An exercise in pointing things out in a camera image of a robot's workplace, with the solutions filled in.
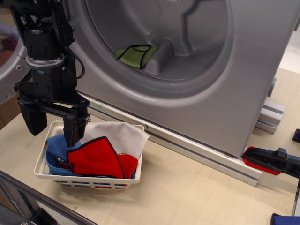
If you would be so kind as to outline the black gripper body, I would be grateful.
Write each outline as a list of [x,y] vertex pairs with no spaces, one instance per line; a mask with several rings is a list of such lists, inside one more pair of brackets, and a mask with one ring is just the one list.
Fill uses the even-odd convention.
[[77,80],[75,60],[26,60],[33,82],[18,82],[15,90],[25,95],[31,104],[62,103],[78,111],[78,117],[88,117],[89,101],[79,95],[75,88]]

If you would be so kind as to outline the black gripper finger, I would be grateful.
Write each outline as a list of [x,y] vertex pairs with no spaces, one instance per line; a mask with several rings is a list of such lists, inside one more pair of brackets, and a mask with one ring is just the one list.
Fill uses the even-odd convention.
[[86,125],[90,122],[87,107],[72,107],[63,118],[64,137],[67,147],[74,147],[84,137]]
[[19,106],[25,124],[32,135],[37,136],[47,127],[47,115],[40,111],[38,104],[29,104],[20,100]]

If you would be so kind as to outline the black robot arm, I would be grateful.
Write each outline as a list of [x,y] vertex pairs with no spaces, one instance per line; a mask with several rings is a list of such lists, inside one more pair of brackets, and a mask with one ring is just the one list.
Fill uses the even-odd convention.
[[22,116],[33,135],[47,126],[47,115],[63,118],[68,147],[84,136],[89,121],[88,100],[76,92],[75,64],[79,57],[70,49],[75,41],[61,0],[3,0],[11,11],[18,33],[27,50],[26,62],[32,82],[21,80],[19,92]]

